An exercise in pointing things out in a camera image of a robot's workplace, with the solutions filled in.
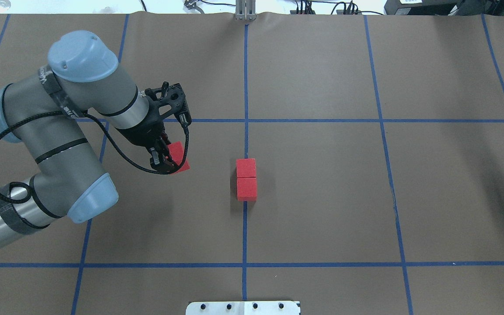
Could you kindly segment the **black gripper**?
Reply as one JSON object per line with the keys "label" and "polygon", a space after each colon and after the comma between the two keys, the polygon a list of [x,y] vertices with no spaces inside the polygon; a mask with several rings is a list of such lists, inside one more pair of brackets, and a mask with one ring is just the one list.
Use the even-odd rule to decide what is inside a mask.
{"label": "black gripper", "polygon": [[174,172],[178,164],[170,157],[163,121],[175,116],[182,127],[190,125],[190,111],[181,84],[164,82],[161,88],[147,88],[123,113],[116,116],[116,130],[132,145],[148,149],[150,166],[157,172]]}

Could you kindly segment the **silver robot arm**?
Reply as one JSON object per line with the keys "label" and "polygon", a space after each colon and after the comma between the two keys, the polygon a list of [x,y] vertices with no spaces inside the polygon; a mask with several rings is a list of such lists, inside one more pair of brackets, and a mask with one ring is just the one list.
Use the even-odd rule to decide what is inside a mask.
{"label": "silver robot arm", "polygon": [[78,126],[88,118],[136,169],[184,167],[192,122],[180,84],[141,91],[94,33],[63,35],[38,72],[0,89],[0,141],[23,143],[39,173],[0,187],[0,249],[68,217],[84,223],[119,195]]}

